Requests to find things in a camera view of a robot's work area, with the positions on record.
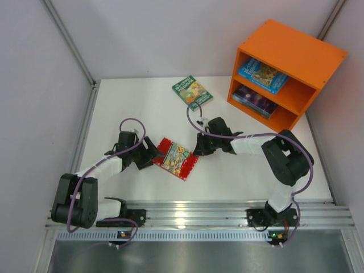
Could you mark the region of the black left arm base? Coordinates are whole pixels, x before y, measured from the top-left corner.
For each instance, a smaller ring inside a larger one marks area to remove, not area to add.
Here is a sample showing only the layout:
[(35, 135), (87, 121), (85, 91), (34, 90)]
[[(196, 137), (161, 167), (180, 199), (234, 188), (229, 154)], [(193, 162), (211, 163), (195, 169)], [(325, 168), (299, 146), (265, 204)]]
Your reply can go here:
[[(146, 222), (146, 213), (147, 211), (145, 209), (129, 209), (127, 215), (123, 216), (122, 218), (133, 220), (139, 227), (141, 227)], [(131, 228), (132, 226), (135, 226), (135, 224), (125, 220), (123, 221), (102, 220), (102, 221), (97, 221), (96, 226), (98, 228)]]

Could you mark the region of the purple Robinson Crusoe book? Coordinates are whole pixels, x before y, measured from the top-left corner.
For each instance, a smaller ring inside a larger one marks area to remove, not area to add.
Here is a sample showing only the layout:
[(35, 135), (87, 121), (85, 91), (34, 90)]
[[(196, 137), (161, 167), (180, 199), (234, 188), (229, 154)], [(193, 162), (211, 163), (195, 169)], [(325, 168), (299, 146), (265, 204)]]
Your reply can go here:
[(244, 85), (241, 85), (234, 91), (232, 98), (250, 110), (260, 114), (265, 119), (270, 119), (278, 108), (276, 103)]

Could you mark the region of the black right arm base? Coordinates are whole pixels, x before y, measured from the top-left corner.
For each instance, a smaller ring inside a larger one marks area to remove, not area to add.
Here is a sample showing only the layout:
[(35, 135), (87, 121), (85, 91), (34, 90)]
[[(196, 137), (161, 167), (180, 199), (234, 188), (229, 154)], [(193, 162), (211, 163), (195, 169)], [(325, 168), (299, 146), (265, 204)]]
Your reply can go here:
[(251, 208), (246, 211), (248, 227), (257, 230), (275, 227), (294, 227), (298, 221), (298, 213), (288, 208), (281, 213), (265, 208)]

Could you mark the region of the red comic cover book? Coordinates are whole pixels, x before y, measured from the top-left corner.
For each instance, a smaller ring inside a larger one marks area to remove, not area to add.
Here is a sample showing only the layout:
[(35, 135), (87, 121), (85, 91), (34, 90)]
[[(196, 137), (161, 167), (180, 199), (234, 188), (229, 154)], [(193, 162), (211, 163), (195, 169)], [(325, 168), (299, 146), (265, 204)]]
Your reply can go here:
[(192, 152), (168, 138), (163, 138), (157, 146), (162, 156), (152, 160), (154, 164), (181, 180), (186, 181), (199, 157)]

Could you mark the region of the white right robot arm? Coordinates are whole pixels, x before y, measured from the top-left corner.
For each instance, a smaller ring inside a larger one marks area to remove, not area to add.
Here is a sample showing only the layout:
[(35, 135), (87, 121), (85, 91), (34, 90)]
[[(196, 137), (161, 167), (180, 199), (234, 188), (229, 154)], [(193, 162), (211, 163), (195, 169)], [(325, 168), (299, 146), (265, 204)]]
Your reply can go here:
[(277, 134), (244, 135), (233, 133), (221, 117), (197, 120), (199, 133), (194, 156), (207, 156), (221, 149), (228, 154), (264, 156), (277, 182), (266, 202), (266, 210), (283, 213), (293, 203), (293, 188), (302, 177), (311, 173), (314, 160), (297, 137), (287, 129)]

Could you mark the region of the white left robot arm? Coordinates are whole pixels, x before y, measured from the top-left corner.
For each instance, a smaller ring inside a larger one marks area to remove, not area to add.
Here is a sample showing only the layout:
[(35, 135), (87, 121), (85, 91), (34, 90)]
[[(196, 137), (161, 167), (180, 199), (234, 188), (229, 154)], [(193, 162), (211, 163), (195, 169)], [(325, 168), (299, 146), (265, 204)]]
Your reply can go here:
[(149, 137), (138, 139), (134, 132), (119, 133), (118, 142), (102, 159), (87, 169), (60, 177), (51, 210), (51, 220), (67, 227), (91, 228), (137, 226), (143, 221), (116, 197), (101, 197), (100, 187), (134, 163), (139, 170), (153, 165), (163, 153)]

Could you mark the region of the orange wooden shelf cabinet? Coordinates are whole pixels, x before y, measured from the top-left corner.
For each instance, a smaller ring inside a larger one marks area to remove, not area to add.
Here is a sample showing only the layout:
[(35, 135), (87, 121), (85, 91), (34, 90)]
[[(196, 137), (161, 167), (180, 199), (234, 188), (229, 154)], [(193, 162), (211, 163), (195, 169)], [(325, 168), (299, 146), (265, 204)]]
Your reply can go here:
[[(293, 129), (347, 55), (343, 49), (269, 19), (238, 47), (227, 101), (276, 132)], [(238, 74), (251, 57), (289, 76), (277, 94)], [(232, 98), (240, 85), (278, 104), (270, 119)]]

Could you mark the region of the aluminium mounting rail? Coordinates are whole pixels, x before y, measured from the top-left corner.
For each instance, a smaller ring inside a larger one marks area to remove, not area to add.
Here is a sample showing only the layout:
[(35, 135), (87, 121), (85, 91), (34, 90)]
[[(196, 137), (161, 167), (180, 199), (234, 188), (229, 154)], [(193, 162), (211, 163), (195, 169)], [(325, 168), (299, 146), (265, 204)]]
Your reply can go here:
[(299, 202), (294, 227), (257, 230), (247, 225), (246, 211), (263, 208), (249, 202), (146, 202), (130, 201), (128, 209), (145, 209), (146, 222), (136, 232), (135, 241), (271, 241), (279, 233), (294, 230), (352, 229), (354, 221), (346, 206), (331, 202)]

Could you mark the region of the blue 26-Storey Treehouse book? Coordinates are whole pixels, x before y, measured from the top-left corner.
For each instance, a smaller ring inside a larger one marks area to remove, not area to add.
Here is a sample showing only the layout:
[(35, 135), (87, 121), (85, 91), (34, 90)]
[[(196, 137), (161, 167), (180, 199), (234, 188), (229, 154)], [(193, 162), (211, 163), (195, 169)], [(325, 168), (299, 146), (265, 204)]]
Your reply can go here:
[(278, 94), (289, 80), (288, 75), (252, 57), (240, 67), (238, 74), (272, 94)]

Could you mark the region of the green Treehouse book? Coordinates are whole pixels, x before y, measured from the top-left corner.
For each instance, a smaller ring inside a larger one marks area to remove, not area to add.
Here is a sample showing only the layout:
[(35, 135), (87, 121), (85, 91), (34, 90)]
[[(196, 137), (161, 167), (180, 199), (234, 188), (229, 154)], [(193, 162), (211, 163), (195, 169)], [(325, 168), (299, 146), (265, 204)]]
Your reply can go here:
[(190, 105), (192, 111), (207, 104), (214, 97), (193, 76), (188, 76), (172, 86), (172, 90)]

